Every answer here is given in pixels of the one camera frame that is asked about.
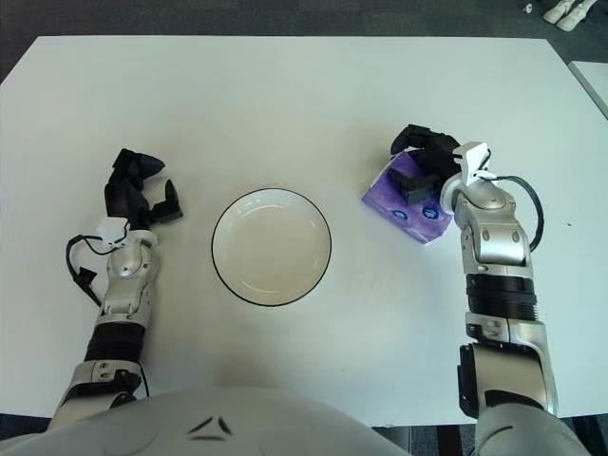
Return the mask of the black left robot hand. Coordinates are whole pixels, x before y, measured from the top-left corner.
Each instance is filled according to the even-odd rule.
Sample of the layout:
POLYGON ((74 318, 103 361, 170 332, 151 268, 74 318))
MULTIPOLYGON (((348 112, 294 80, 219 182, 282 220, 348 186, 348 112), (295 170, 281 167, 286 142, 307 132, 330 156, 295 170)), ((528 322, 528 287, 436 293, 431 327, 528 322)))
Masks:
POLYGON ((106 214, 127 219, 132 230, 149 230, 153 225, 181 218, 179 195, 171 180, 165 183, 165 199, 153 207, 143 195, 144 181, 164 167, 164 162, 155 157, 123 148, 104 187, 106 214))

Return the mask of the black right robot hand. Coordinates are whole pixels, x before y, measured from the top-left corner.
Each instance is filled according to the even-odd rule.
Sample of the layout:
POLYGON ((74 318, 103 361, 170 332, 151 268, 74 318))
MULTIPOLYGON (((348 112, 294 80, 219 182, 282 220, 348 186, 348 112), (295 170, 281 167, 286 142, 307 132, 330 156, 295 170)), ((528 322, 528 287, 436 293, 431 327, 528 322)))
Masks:
POLYGON ((408 177, 395 168, 389 170, 389 177, 407 205, 438 196, 447 180, 461 172, 461 166, 453 157, 453 151, 459 146, 453 137, 415 124, 408 124, 397 135, 390 154, 406 152, 420 169, 415 177, 408 177))

